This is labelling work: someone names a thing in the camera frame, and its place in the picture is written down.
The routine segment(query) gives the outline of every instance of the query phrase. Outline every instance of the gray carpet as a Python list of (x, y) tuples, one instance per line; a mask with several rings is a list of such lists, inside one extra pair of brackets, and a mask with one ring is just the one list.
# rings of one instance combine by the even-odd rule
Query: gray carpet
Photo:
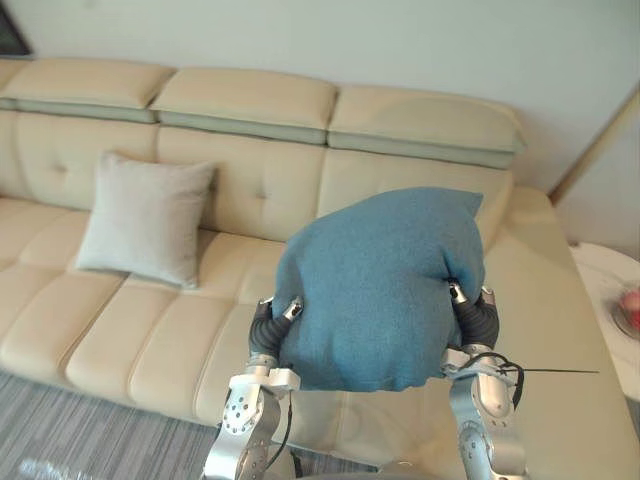
[[(0, 373), (0, 479), (197, 479), (216, 430)], [(295, 450), (303, 473), (375, 471)]]

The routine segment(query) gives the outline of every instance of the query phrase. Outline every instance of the sofa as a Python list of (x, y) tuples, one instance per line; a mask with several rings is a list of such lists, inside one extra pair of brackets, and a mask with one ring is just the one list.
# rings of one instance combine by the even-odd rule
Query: sofa
[[(598, 372), (527, 374), (516, 421), (532, 478), (637, 478), (624, 396), (554, 210), (543, 192), (514, 185), (520, 130), (510, 108), (451, 94), (243, 69), (0, 60), (0, 368), (216, 425), (291, 235), (383, 191), (480, 192), (496, 350), (525, 368)], [(215, 164), (198, 288), (75, 268), (105, 151)], [(290, 443), (463, 478), (449, 387), (434, 378), (403, 392), (297, 392)]]

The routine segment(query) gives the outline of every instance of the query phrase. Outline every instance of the throw pillow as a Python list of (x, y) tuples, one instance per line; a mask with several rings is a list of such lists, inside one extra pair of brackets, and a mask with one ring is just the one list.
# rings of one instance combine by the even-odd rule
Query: throw pillow
[(447, 279), (476, 299), (484, 279), (474, 221), (482, 195), (412, 188), (314, 221), (287, 244), (274, 315), (304, 310), (280, 350), (305, 390), (403, 390), (439, 377), (459, 330)]
[(197, 287), (198, 223), (213, 170), (208, 163), (158, 164), (105, 153), (76, 267)]

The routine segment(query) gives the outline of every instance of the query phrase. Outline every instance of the white wall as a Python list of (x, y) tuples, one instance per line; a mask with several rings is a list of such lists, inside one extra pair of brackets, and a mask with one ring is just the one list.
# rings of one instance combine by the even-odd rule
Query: white wall
[(640, 106), (556, 211), (569, 240), (640, 260)]
[(4, 0), (40, 56), (238, 66), (514, 106), (550, 189), (631, 90), (639, 0)]

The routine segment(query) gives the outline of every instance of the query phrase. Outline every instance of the sofa headrest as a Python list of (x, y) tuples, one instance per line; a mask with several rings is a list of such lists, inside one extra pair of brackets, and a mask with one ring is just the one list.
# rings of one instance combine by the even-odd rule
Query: sofa headrest
[(284, 73), (185, 68), (151, 108), (162, 123), (324, 144), (336, 87)]
[(0, 97), (22, 111), (155, 122), (146, 107), (175, 72), (127, 61), (43, 58), (13, 76)]
[(2, 90), (18, 71), (28, 64), (26, 60), (10, 60), (0, 58), (0, 109), (13, 109), (15, 102), (10, 98), (2, 98)]
[(389, 87), (340, 90), (329, 146), (508, 168), (524, 149), (513, 111), (444, 93)]

